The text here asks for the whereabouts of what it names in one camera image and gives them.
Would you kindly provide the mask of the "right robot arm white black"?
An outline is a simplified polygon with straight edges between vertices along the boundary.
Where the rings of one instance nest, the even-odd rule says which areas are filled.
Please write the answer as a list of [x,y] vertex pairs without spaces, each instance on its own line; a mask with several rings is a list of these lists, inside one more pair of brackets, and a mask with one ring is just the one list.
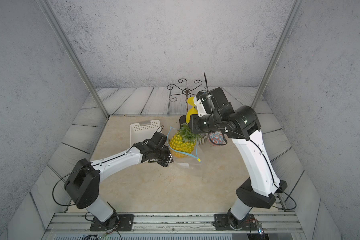
[[275,194],[282,193],[288,185],[272,167],[260,121],[251,107],[234,110],[222,88],[198,92],[194,104],[198,113],[191,115],[192,132],[226,135],[239,150],[249,173],[249,178],[236,190],[237,200],[228,211],[230,227],[241,230],[250,222],[252,208],[270,209],[276,201]]

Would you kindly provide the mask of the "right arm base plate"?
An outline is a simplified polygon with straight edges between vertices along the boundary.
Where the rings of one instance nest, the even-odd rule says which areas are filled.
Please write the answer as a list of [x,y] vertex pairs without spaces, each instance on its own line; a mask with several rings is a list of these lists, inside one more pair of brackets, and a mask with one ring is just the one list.
[[231,214],[215,214],[213,226],[217,231],[255,231],[258,229],[258,221],[253,214],[247,214],[242,220],[236,219]]

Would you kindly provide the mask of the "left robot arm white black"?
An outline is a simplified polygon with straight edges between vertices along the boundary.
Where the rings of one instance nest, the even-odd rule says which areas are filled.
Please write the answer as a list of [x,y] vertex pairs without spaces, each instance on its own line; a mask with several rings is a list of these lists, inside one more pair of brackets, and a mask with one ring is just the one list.
[[167,136],[155,132],[150,139],[133,144],[128,150],[105,159],[79,160],[67,175],[64,189],[78,209],[85,209],[94,216],[96,224],[106,231],[115,230],[120,218],[116,210],[100,195],[100,183],[108,177],[134,165],[145,162],[167,167],[172,160]]

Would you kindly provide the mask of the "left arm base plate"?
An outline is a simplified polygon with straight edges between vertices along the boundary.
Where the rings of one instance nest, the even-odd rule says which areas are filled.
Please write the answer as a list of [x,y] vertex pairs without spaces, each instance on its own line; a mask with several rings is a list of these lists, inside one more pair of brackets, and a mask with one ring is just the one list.
[[112,230],[118,232],[130,232],[132,230],[134,215],[112,215],[105,222],[101,222],[96,217],[91,220],[91,232],[111,232]]

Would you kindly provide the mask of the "yellow pineapple green crown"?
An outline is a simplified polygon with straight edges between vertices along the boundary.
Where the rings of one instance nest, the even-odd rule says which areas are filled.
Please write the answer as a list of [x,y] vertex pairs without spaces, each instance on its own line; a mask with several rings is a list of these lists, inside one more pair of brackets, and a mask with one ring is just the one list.
[[170,139],[169,146],[180,152],[191,154],[198,143],[199,134],[193,134],[188,124],[184,123]]

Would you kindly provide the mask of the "clear zip-top bag blue seal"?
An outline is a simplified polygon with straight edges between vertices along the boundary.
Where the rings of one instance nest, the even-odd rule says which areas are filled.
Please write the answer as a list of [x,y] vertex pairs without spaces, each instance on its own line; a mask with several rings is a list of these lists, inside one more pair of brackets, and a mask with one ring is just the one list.
[[203,159],[205,157],[199,146],[200,136],[192,133],[187,124],[178,129],[170,127],[167,144],[173,162],[183,172],[201,177],[203,174]]

